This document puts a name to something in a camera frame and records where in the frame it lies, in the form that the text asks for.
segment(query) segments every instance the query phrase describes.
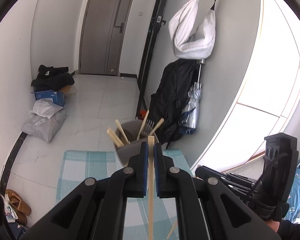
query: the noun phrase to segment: blue box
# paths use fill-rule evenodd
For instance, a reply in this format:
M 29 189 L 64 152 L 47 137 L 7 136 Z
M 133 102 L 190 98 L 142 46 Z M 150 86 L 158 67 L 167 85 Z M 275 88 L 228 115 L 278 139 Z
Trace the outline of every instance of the blue box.
M 53 91 L 53 90 L 47 90 L 47 91 L 39 91 L 34 92 L 35 100 L 39 100 L 42 98 L 48 99 L 52 103 L 58 105 L 58 106 L 64 106 L 65 105 L 65 95 L 64 93 L 60 91 Z

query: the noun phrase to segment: door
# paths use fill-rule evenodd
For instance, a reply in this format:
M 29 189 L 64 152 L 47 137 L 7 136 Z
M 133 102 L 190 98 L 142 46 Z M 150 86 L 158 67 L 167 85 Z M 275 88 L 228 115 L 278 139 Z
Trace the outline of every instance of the door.
M 152 59 L 152 54 L 154 51 L 155 42 L 157 40 L 157 35 L 160 31 L 161 25 L 166 24 L 166 21 L 163 19 L 163 12 L 164 12 L 164 7 L 166 5 L 166 2 L 167 0 L 156 0 L 152 12 L 152 18 L 148 29 L 146 44 L 143 50 L 143 55 L 142 55 L 140 70 L 138 75 L 138 87 L 140 90 L 140 94 L 139 94 L 136 116 L 139 116 L 141 104 L 144 103 L 146 83 L 148 79 L 149 68 Z
M 80 73 L 117 75 L 132 0 L 90 0 L 83 22 Z

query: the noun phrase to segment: blue fabric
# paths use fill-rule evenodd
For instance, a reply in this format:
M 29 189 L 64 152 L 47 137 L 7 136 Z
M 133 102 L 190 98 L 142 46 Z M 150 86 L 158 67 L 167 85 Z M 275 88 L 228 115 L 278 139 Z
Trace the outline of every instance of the blue fabric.
M 300 169 L 296 170 L 287 202 L 290 205 L 290 209 L 288 210 L 287 215 L 284 217 L 284 219 L 289 220 L 293 223 L 300 213 Z

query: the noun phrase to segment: blue checkered mat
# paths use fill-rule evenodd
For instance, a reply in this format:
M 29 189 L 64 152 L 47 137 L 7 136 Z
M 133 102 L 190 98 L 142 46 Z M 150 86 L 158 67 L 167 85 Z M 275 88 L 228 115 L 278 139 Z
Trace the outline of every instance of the blue checkered mat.
M 192 175 L 180 150 L 163 151 L 163 154 L 171 157 L 176 167 Z M 104 179 L 121 168 L 114 152 L 66 151 L 58 180 L 56 202 L 62 200 L 84 179 L 88 177 L 94 177 L 96 180 Z M 166 239 L 176 220 L 175 200 L 160 199 L 154 190 L 154 240 Z M 144 198 L 128 198 L 123 239 L 148 240 L 148 193 Z M 178 239 L 178 227 L 169 239 Z

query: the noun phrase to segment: gray door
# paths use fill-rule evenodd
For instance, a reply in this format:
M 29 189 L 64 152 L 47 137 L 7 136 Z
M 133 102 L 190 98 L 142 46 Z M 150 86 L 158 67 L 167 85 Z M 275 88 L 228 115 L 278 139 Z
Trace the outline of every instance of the gray door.
M 90 0 L 83 26 L 80 73 L 117 75 L 132 0 Z

